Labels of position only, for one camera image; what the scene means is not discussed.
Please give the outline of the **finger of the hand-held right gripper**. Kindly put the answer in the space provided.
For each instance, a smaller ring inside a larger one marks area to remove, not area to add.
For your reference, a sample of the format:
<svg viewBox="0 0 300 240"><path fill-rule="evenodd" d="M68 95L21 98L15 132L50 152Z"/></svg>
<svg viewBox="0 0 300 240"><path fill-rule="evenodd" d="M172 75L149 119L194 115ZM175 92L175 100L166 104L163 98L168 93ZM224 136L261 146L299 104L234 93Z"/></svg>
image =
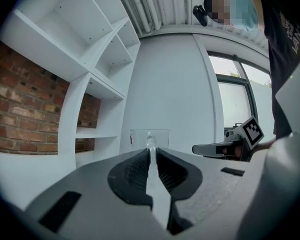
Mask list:
<svg viewBox="0 0 300 240"><path fill-rule="evenodd" d="M216 145L214 143L193 145L192 153L203 157L216 157Z"/></svg>

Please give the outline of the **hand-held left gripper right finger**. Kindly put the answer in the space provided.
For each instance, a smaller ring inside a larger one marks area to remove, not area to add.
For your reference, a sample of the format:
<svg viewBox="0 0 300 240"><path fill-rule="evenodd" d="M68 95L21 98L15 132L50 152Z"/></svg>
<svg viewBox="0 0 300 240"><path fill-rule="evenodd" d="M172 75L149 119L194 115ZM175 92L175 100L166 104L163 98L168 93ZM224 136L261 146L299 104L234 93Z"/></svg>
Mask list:
<svg viewBox="0 0 300 240"><path fill-rule="evenodd" d="M156 149L158 175L173 201L191 198L203 181L203 174L195 165L161 148Z"/></svg>

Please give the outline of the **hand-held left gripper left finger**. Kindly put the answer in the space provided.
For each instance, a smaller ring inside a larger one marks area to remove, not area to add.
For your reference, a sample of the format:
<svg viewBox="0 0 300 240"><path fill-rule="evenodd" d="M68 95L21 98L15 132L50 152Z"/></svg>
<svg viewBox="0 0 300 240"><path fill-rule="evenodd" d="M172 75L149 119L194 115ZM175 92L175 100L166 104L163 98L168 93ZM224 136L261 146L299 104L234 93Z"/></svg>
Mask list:
<svg viewBox="0 0 300 240"><path fill-rule="evenodd" d="M150 152L145 148L115 165L107 176L112 192L129 205L152 207L153 199L147 194L150 163Z"/></svg>

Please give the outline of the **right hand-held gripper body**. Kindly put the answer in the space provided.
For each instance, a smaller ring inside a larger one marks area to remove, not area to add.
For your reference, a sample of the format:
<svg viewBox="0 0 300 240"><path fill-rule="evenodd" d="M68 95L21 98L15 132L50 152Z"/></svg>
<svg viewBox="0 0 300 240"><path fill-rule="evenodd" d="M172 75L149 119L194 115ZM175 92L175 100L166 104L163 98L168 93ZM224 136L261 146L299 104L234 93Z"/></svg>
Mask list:
<svg viewBox="0 0 300 240"><path fill-rule="evenodd" d="M240 123L233 129L227 130L224 135L224 142L216 146L216 154L241 162L249 162L252 151L264 138L254 116Z"/></svg>

